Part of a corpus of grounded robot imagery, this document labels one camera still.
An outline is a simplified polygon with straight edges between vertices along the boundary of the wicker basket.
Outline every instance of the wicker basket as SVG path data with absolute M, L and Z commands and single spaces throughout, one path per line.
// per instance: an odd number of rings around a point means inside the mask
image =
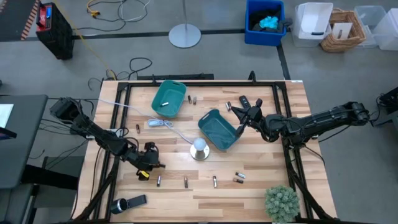
M 365 33 L 354 11 L 343 11 L 337 8 L 333 9 L 329 22 L 331 26 L 336 22 L 352 22 L 353 26 L 346 40 L 338 40 L 334 38 L 333 34 L 329 34 L 323 39 L 321 47 L 326 52 L 344 52 L 366 40 Z

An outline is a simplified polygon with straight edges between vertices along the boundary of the white storage bin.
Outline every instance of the white storage bin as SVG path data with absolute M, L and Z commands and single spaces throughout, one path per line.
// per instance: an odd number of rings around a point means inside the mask
M 300 39 L 322 40 L 326 32 L 333 3 L 307 2 L 297 7 L 297 35 Z
M 299 33 L 301 30 L 301 20 L 303 17 L 304 13 L 304 8 L 308 3 L 301 4 L 295 7 L 295 17 L 294 17 L 294 23 L 292 26 L 292 38 L 293 38 L 293 43 L 296 47 L 317 47 L 319 43 L 331 33 L 331 27 L 330 24 L 328 23 L 326 25 L 326 31 L 323 35 L 314 35 L 313 37 L 307 37 L 307 38 L 299 38 Z
M 374 28 L 373 34 L 381 50 L 398 50 L 398 9 L 391 9 Z
M 375 48 L 377 47 L 377 42 L 373 37 L 373 29 L 386 15 L 386 10 L 382 6 L 356 6 L 354 8 L 359 22 L 365 32 L 366 40 L 356 48 Z
M 331 33 L 330 24 L 328 24 L 328 28 L 326 29 L 325 35 L 322 37 L 325 38 L 327 35 Z M 295 47 L 318 47 L 321 43 L 322 39 L 314 40 L 314 39 L 300 39 L 294 32 L 292 32 L 293 44 Z

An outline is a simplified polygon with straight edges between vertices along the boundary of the gray floor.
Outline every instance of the gray floor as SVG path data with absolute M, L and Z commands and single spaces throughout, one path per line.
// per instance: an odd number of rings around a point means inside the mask
M 86 1 L 59 1 L 77 27 L 114 29 L 116 26 L 95 21 L 85 14 Z M 294 7 L 302 2 L 305 1 L 284 1 L 287 17 L 292 17 Z M 369 4 L 380 4 L 386 10 L 398 7 L 394 0 L 333 3 L 335 7 L 347 10 Z M 116 18 L 117 4 L 101 7 L 95 9 L 110 19 Z M 124 9 L 126 18 L 136 17 L 142 12 L 141 5 L 136 2 L 126 3 Z M 180 9 L 179 0 L 152 0 L 148 5 L 149 15 L 144 20 L 129 23 L 114 33 L 167 32 L 182 22 Z M 245 10 L 246 2 L 243 0 L 187 0 L 188 20 L 202 30 L 242 29 Z M 82 33 L 104 34 L 94 30 L 83 30 Z M 35 36 L 34 29 L 29 35 Z M 197 46 L 184 50 L 173 47 L 167 37 L 98 39 L 87 40 L 87 43 L 115 72 L 127 70 L 130 58 L 148 57 L 154 64 L 140 75 L 204 72 L 214 73 L 216 79 L 246 79 L 254 70 L 258 79 L 283 79 L 275 47 L 246 45 L 243 40 L 243 34 L 203 35 Z M 284 37 L 282 45 L 290 76 L 293 80 L 304 81 L 312 112 L 327 110 L 347 101 L 360 101 L 369 111 L 374 111 L 376 97 L 397 86 L 398 52 L 355 49 L 345 54 L 328 54 L 320 48 L 295 48 L 290 34 Z M 79 40 L 75 42 L 73 59 L 65 62 L 55 60 L 40 42 L 3 42 L 0 49 L 0 79 L 4 82 L 0 94 L 98 97 L 99 86 L 93 82 L 93 91 L 90 91 L 87 81 L 90 77 L 104 77 L 104 67 Z M 137 63 L 133 66 L 139 68 L 142 65 Z M 50 118 L 48 110 L 44 117 Z M 398 220 L 396 136 L 397 131 L 392 126 L 372 128 L 367 125 L 351 127 L 321 144 L 333 199 L 342 220 L 373 223 L 396 223 Z M 40 131 L 31 156 L 45 149 L 45 156 L 54 157 L 81 142 L 82 139 L 77 137 Z M 85 148 L 82 147 L 74 156 L 83 156 L 84 153 Z M 29 163 L 40 166 L 42 158 Z M 47 198 L 53 193 L 54 189 L 41 191 Z M 70 192 L 59 195 L 71 197 Z M 63 201 L 55 204 L 41 200 L 35 222 L 66 220 L 72 203 L 71 200 Z

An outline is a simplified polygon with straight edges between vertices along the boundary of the wooden table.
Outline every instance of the wooden table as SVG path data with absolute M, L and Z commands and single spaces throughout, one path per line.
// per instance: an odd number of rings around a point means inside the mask
M 104 82 L 99 98 L 114 101 L 117 82 Z M 308 116 L 310 108 L 304 85 L 301 82 L 286 81 L 293 116 Z M 157 116 L 150 107 L 157 87 L 133 87 L 129 104 L 142 112 Z M 140 208 L 130 209 L 119 215 L 112 215 L 112 222 L 270 222 L 264 212 L 264 193 L 276 185 L 289 186 L 281 141 L 267 143 L 259 133 L 246 128 L 241 138 L 227 152 L 221 152 L 204 137 L 197 126 L 198 120 L 209 110 L 217 108 L 221 115 L 235 128 L 239 121 L 233 112 L 227 112 L 225 103 L 241 107 L 238 97 L 246 95 L 252 105 L 258 98 L 263 100 L 263 115 L 276 113 L 272 90 L 266 86 L 226 86 L 226 87 L 187 87 L 187 95 L 197 97 L 197 105 L 190 105 L 185 99 L 178 116 L 172 120 L 174 127 L 187 138 L 205 138 L 210 146 L 210 156 L 205 161 L 196 161 L 190 155 L 190 144 L 166 127 L 148 127 L 148 117 L 129 109 L 126 126 L 128 136 L 139 140 L 142 150 L 144 143 L 154 141 L 159 148 L 161 163 L 165 169 L 154 169 L 147 182 L 138 181 L 136 168 L 128 162 L 121 162 L 115 190 L 116 198 L 132 198 L 146 194 L 148 203 Z M 94 122 L 102 128 L 109 128 L 113 105 L 99 102 Z M 136 124 L 141 133 L 136 133 Z M 317 141 L 310 141 L 308 147 L 320 153 Z M 81 171 L 78 202 L 75 217 L 90 201 L 93 171 L 98 152 L 95 142 L 90 142 Z M 303 168 L 309 191 L 318 203 L 335 217 L 335 207 L 326 176 L 319 157 L 301 150 Z M 95 190 L 100 179 L 104 151 L 100 152 L 96 168 Z M 235 183 L 235 172 L 246 175 L 243 184 Z M 156 187 L 157 176 L 162 176 L 162 184 Z M 212 177 L 217 176 L 218 187 L 213 187 Z M 188 177 L 189 188 L 185 189 L 183 177 Z M 101 217 L 108 192 L 101 204 Z

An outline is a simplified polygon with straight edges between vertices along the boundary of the black case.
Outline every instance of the black case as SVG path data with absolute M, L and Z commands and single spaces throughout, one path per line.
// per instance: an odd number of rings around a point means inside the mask
M 40 21 L 41 9 L 48 5 L 52 8 L 50 18 L 46 18 L 46 23 L 49 23 L 50 27 L 45 30 L 39 30 L 38 28 L 38 31 L 36 31 L 37 38 L 39 38 L 57 59 L 70 59 L 73 56 L 72 28 L 54 3 L 40 3 L 36 24 Z

